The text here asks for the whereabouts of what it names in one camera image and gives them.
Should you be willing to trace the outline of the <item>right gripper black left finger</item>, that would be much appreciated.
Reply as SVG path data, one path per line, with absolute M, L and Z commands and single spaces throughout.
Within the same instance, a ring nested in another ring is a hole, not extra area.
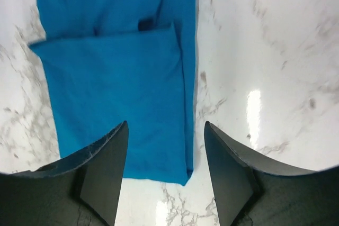
M 129 128 L 36 171 L 1 174 L 1 225 L 114 225 Z

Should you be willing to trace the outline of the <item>blue t shirt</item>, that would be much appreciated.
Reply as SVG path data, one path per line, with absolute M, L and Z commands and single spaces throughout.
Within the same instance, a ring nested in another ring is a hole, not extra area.
M 193 173 L 196 0 L 37 0 L 61 157 L 129 126 L 125 178 Z

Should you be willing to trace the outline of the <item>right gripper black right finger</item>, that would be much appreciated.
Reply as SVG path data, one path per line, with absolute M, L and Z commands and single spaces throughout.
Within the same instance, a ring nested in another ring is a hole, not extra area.
M 338 225 L 338 167 L 312 171 L 279 162 L 211 122 L 204 143 L 221 225 Z

